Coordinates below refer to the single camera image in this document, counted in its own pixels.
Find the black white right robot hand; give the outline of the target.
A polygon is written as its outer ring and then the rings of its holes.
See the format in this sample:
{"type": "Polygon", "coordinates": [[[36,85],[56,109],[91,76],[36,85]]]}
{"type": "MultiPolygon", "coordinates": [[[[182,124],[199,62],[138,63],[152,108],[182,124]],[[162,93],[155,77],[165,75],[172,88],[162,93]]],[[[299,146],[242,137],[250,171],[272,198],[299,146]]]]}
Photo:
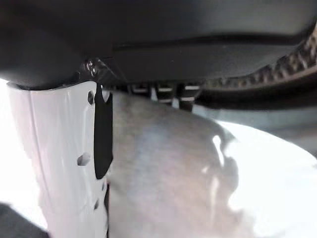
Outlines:
{"type": "Polygon", "coordinates": [[[282,86],[317,24],[314,0],[3,0],[0,76],[30,137],[49,234],[107,234],[112,99],[155,86],[222,103],[282,86]]]}

